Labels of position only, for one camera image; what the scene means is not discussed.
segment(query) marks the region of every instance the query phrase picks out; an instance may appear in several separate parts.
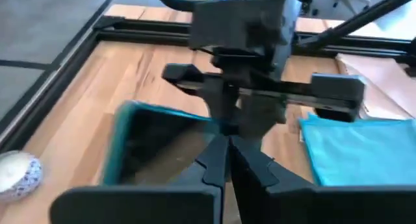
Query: light blue towel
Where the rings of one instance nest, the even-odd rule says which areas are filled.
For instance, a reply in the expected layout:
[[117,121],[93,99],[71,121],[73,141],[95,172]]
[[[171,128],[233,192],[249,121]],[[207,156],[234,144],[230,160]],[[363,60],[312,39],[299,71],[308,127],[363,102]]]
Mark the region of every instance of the light blue towel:
[[300,124],[319,184],[416,184],[415,120],[343,123],[310,115]]

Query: wooden tabletop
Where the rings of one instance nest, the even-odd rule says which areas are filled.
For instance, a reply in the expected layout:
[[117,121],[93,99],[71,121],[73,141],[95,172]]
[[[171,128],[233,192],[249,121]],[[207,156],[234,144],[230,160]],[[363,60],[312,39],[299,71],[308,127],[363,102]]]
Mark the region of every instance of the wooden tabletop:
[[[191,15],[168,8],[114,5],[107,15],[131,19],[189,22]],[[321,19],[298,20],[298,31],[321,32]],[[29,197],[0,208],[0,224],[49,223],[48,209],[56,196],[74,186],[99,184],[114,113],[126,99],[178,108],[207,116],[205,103],[161,79],[168,62],[191,63],[218,71],[210,56],[184,47],[101,42],[83,65],[32,138],[25,151],[44,165],[44,181]],[[283,79],[309,82],[312,73],[338,73],[329,58],[292,56]],[[276,124],[264,137],[262,151],[287,169],[312,181],[304,146],[299,143],[298,118],[310,110],[287,109],[287,124]]]

